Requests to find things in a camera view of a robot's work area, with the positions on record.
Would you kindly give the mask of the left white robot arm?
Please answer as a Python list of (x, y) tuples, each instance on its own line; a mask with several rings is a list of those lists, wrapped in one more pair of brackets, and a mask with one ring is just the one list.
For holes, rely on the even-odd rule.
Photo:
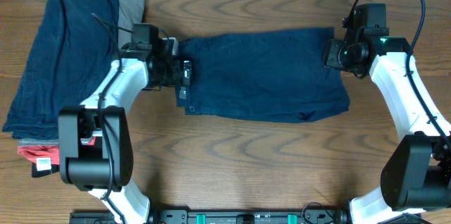
[(187, 87), (192, 63), (179, 56), (178, 41), (154, 25), (136, 24), (131, 41), (113, 57), (94, 93), (58, 115), (61, 179), (101, 200), (106, 212), (75, 212), (71, 223), (158, 223), (132, 179), (134, 157), (127, 113), (142, 90)]

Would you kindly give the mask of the navy blue shorts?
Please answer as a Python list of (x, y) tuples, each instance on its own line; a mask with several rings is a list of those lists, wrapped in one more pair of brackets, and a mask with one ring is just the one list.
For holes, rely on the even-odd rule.
[(192, 83), (175, 90), (187, 115), (309, 123), (348, 111), (340, 72), (322, 64), (331, 27), (186, 39)]

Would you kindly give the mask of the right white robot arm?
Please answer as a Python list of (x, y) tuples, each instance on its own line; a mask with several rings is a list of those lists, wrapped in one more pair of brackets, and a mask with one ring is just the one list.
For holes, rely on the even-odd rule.
[(380, 186), (349, 203), (348, 223), (418, 222), (450, 207), (450, 123), (416, 70), (404, 37), (389, 35), (385, 4), (354, 7), (342, 40), (330, 39), (323, 64), (379, 88), (400, 140), (381, 172)]

